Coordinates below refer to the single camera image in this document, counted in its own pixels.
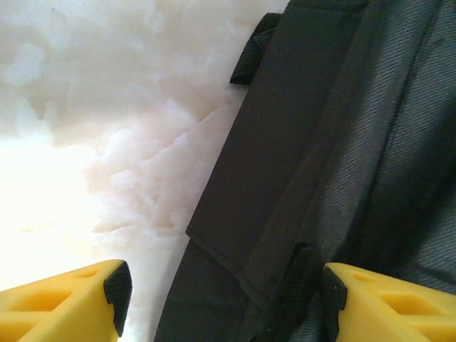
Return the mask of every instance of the black strap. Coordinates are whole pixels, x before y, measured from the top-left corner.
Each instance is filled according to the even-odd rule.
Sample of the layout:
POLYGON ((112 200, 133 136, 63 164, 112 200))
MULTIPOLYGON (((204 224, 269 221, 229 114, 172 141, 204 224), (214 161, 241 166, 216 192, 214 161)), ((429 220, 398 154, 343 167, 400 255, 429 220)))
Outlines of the black strap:
POLYGON ((250 86, 263 60, 263 56, 271 43, 272 36, 276 32, 276 27, 279 25, 281 16, 281 14, 268 13, 263 17, 247 41, 232 77, 229 80, 230 83, 250 86))

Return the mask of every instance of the black fabric bag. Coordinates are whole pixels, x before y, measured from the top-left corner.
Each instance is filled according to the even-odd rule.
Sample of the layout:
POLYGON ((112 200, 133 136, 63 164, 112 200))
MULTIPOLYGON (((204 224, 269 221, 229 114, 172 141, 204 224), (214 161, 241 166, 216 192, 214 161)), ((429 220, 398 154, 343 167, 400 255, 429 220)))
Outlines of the black fabric bag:
POLYGON ((232 82, 155 342, 333 342, 330 261, 456 294, 453 0, 293 0, 232 82))

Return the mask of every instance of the black backpack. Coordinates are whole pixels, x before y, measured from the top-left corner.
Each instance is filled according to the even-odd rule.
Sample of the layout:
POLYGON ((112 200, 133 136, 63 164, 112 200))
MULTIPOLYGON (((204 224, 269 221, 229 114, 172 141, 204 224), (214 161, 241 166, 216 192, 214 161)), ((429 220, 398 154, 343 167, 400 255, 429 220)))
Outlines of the black backpack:
POLYGON ((155 342, 334 342, 331 261, 456 294, 454 0, 292 0, 232 83, 155 342))

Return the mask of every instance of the yellow plastic piece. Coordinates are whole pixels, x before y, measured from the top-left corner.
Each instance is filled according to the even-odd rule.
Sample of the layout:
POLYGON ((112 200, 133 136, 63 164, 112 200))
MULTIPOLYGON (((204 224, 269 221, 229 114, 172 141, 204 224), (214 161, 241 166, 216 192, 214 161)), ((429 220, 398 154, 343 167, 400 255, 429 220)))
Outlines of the yellow plastic piece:
POLYGON ((337 342, 456 342, 456 296, 344 264, 337 342))
POLYGON ((105 261, 0 292, 0 341, 116 341, 115 309, 104 286, 122 265, 105 261))

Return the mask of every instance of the black rubber edge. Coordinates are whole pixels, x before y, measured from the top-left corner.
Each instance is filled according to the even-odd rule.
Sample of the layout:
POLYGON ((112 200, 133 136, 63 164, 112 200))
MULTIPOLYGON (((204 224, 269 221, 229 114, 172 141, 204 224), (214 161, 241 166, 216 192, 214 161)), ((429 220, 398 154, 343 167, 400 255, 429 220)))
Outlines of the black rubber edge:
POLYGON ((103 288, 106 300, 114 305, 114 326, 121 337, 133 290, 130 268, 125 261, 105 280, 103 288))
POLYGON ((347 287, 330 268, 325 267, 321 276, 321 299, 329 342, 336 342, 339 334, 339 312, 345 309, 347 295, 347 287))

